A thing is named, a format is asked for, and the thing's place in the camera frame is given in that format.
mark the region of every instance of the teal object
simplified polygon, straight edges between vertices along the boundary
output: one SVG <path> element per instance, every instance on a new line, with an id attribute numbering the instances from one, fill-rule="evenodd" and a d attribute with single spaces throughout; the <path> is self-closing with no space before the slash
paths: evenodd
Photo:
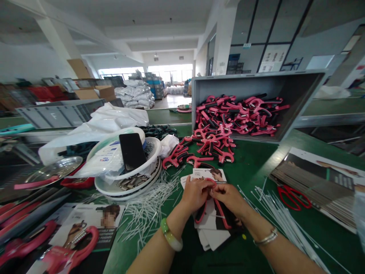
<path id="1" fill-rule="evenodd" d="M 35 127 L 32 124 L 23 124 L 13 127 L 7 127 L 0 130 L 0 136 L 14 135 L 21 132 L 34 130 Z"/>

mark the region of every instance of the label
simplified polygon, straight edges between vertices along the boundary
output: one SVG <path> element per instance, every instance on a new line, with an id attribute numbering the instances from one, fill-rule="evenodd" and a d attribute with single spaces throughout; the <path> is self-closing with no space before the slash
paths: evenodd
<path id="1" fill-rule="evenodd" d="M 251 43 L 245 43 L 243 44 L 243 49 L 249 49 L 251 47 Z"/>

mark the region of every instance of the green bangle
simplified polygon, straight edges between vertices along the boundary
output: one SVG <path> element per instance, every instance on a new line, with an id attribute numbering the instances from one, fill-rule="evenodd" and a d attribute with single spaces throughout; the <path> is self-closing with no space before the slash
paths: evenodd
<path id="1" fill-rule="evenodd" d="M 183 248 L 183 240 L 178 241 L 175 236 L 171 233 L 170 229 L 168 228 L 166 218 L 163 218 L 161 220 L 161 229 L 163 234 L 165 235 L 165 238 L 168 242 L 168 244 L 172 247 L 173 250 L 176 252 L 179 252 Z"/>

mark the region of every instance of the window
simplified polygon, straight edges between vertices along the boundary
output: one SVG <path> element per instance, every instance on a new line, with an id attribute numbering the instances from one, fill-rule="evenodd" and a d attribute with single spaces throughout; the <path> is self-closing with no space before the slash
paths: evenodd
<path id="1" fill-rule="evenodd" d="M 165 82 L 170 82 L 171 76 L 174 82 L 184 82 L 192 78 L 193 64 L 150 66 L 148 71 L 162 77 Z"/>
<path id="2" fill-rule="evenodd" d="M 123 76 L 123 79 L 127 80 L 129 76 L 132 76 L 132 73 L 136 72 L 137 69 L 142 73 L 142 77 L 144 77 L 143 67 L 105 68 L 99 70 L 99 74 L 102 77 L 102 79 L 104 79 L 105 76 Z"/>

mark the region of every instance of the stacked sacks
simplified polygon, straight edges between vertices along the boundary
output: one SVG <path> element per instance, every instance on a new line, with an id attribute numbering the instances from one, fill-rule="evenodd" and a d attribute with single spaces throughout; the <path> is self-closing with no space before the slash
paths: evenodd
<path id="1" fill-rule="evenodd" d="M 147 83 L 142 80 L 124 80 L 125 88 L 115 88 L 115 95 L 127 108 L 149 109 L 154 106 L 155 98 Z"/>

